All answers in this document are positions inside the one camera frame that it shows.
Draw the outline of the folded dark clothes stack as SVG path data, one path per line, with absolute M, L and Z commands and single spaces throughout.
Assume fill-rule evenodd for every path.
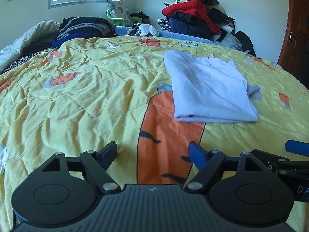
M 76 38 L 109 38 L 114 36 L 116 36 L 115 27 L 104 18 L 64 18 L 59 26 L 59 33 L 51 47 L 59 48 L 66 41 Z

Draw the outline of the black and white crumpled garment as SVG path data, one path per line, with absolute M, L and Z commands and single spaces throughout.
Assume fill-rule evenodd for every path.
M 132 25 L 128 31 L 127 35 L 130 36 L 159 36 L 159 32 L 152 26 L 151 24 L 134 24 Z

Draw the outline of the tall mixed clothes pile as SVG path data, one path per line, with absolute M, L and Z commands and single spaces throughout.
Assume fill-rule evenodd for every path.
M 218 0 L 175 0 L 166 3 L 162 10 L 164 18 L 158 18 L 160 28 L 203 39 L 212 39 L 219 43 L 228 34 L 235 34 L 235 20 L 226 15 Z

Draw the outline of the light lavender lace-sleeved shirt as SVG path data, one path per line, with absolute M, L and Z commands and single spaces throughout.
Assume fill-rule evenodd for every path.
M 163 60 L 171 77 L 174 118 L 180 122 L 257 122 L 250 97 L 260 99 L 260 86 L 249 85 L 234 61 L 196 58 L 169 50 Z

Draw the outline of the red jacket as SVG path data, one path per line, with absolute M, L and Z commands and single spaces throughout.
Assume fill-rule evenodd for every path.
M 208 10 L 199 0 L 192 0 L 184 3 L 170 5 L 162 10 L 165 17 L 172 15 L 175 12 L 183 12 L 195 17 L 198 17 L 206 22 L 212 34 L 219 34 L 221 29 L 208 17 Z

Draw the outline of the yellow carrot-print quilt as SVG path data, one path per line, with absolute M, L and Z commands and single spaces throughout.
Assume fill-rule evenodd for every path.
M 256 123 L 203 124 L 174 119 L 163 61 L 168 50 L 234 61 L 252 85 Z M 74 39 L 1 75 L 1 231 L 13 227 L 11 198 L 58 151 L 75 157 L 111 141 L 108 169 L 120 185 L 180 184 L 197 173 L 188 145 L 228 156 L 259 149 L 293 161 L 288 140 L 308 142 L 308 89 L 271 61 L 214 44 L 171 38 Z

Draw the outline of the light blue blanket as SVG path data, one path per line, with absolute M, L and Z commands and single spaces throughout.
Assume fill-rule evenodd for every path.
M 120 36 L 127 35 L 128 30 L 130 30 L 130 27 L 125 27 L 125 26 L 115 27 L 115 32 Z M 163 38 L 172 38 L 176 40 L 187 40 L 187 41 L 196 41 L 196 42 L 206 43 L 206 44 L 215 44 L 213 41 L 210 41 L 208 39 L 188 36 L 184 34 L 178 34 L 174 32 L 167 32 L 167 31 L 162 31 L 162 30 L 158 31 L 158 36 L 163 37 Z

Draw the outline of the brown wooden door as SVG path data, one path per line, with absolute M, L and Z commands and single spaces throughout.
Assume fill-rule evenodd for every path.
M 288 22 L 278 64 L 296 78 L 305 74 L 308 52 L 308 0 L 289 0 Z

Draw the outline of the white patterned duvet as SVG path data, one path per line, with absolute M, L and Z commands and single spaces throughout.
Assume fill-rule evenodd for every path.
M 59 29 L 60 24 L 53 20 L 45 20 L 27 30 L 21 37 L 11 45 L 1 50 L 1 72 L 21 57 L 24 48 L 41 37 L 51 34 Z

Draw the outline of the black bag on floor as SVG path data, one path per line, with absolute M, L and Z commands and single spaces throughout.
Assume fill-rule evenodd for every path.
M 250 37 L 247 34 L 245 34 L 244 32 L 238 31 L 235 33 L 235 37 L 241 43 L 243 47 L 243 52 L 250 54 L 251 56 L 254 56 L 254 57 L 256 56 L 256 53 L 254 51 L 254 45 Z

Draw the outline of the floral white pillow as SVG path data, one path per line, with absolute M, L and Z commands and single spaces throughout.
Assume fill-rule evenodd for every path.
M 132 20 L 125 0 L 107 0 L 108 10 L 113 18 L 124 18 L 127 27 L 132 26 Z

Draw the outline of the clear plastic bag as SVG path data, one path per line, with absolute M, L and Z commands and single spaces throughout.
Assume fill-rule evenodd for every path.
M 243 45 L 241 42 L 232 34 L 221 34 L 216 40 L 217 44 L 223 47 L 227 47 L 233 50 L 243 51 Z

